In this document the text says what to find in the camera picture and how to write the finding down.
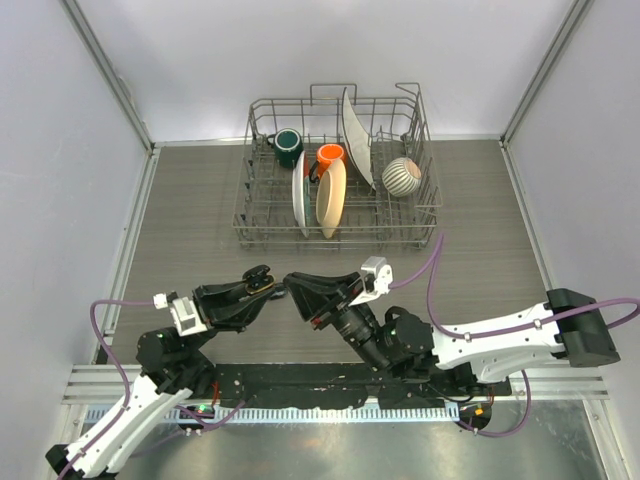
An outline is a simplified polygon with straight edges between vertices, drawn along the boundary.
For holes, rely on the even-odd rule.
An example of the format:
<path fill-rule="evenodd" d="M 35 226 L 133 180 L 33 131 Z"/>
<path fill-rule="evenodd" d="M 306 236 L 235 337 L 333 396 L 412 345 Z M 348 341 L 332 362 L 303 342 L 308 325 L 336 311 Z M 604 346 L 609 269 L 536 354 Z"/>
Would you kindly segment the black square earbud case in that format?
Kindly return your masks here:
<path fill-rule="evenodd" d="M 267 292 L 270 299 L 280 299 L 287 295 L 287 290 L 282 282 L 277 282 L 270 273 L 270 267 L 266 264 L 257 265 L 247 270 L 242 277 L 245 290 L 248 295 L 257 295 Z"/>

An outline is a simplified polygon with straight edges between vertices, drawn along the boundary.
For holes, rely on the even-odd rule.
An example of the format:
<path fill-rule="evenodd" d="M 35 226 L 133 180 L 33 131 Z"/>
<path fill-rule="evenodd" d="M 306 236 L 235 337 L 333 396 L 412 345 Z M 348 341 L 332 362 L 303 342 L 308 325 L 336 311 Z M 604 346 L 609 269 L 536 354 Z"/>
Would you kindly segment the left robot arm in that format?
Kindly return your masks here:
<path fill-rule="evenodd" d="M 172 409 L 205 397 L 216 380 L 201 348 L 222 332 L 242 333 L 267 301 L 284 296 L 268 275 L 220 285 L 202 285 L 188 297 L 160 293 L 151 302 L 168 310 L 173 324 L 141 335 L 141 372 L 124 378 L 124 394 L 84 436 L 49 449 L 45 458 L 60 479 L 113 479 L 126 460 Z"/>

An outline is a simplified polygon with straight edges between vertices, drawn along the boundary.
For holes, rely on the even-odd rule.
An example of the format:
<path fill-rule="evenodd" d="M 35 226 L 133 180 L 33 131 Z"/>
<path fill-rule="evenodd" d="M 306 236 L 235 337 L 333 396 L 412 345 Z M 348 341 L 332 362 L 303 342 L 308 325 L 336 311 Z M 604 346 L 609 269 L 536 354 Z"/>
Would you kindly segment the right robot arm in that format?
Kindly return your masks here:
<path fill-rule="evenodd" d="M 284 285 L 313 329 L 333 327 L 372 371 L 406 382 L 450 371 L 455 389 L 472 395 L 514 372 L 557 360 L 573 368 L 620 360 L 595 300 L 570 289 L 549 290 L 546 301 L 511 315 L 437 327 L 398 306 L 377 321 L 367 299 L 370 276 L 294 272 Z"/>

